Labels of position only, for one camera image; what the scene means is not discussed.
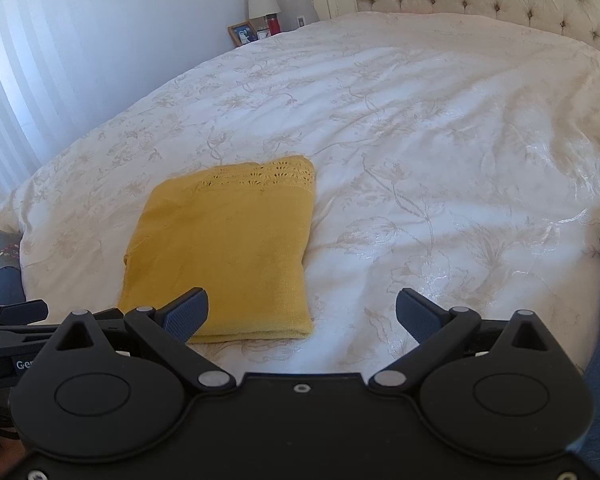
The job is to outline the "mustard yellow knit sweater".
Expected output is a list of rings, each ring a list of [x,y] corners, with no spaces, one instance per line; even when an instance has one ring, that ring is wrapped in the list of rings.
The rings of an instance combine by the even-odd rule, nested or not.
[[[164,307],[199,287],[209,313],[195,342],[309,336],[303,256],[314,200],[303,156],[162,182],[126,248],[119,309]]]

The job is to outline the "grey embroidered garment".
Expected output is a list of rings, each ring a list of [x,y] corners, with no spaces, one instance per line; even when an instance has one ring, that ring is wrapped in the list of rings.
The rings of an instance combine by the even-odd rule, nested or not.
[[[0,230],[0,270],[20,269],[20,243],[22,235]]]

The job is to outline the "white sheer curtain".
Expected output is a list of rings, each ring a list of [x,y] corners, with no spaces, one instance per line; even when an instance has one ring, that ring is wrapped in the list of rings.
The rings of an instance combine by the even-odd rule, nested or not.
[[[92,24],[65,1],[0,0],[0,203],[114,116]]]

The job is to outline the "white floral bed duvet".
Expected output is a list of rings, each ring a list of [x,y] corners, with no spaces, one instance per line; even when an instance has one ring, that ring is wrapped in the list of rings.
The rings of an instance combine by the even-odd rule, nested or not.
[[[0,206],[50,320],[111,308],[150,192],[301,155],[314,330],[204,344],[245,372],[372,374],[414,347],[411,287],[487,318],[535,311],[577,367],[600,333],[600,51],[460,14],[358,13],[175,77],[43,166]]]

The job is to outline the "white table lamp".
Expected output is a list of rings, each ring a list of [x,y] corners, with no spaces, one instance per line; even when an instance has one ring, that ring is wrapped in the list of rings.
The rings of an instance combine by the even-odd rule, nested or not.
[[[250,20],[256,20],[279,14],[280,7],[277,0],[248,0],[248,12]]]

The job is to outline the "wooden picture frame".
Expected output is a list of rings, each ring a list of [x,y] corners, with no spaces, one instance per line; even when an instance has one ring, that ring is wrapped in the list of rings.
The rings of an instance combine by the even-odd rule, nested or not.
[[[252,44],[258,40],[257,31],[253,28],[253,24],[250,21],[230,25],[227,27],[227,31],[236,48]]]

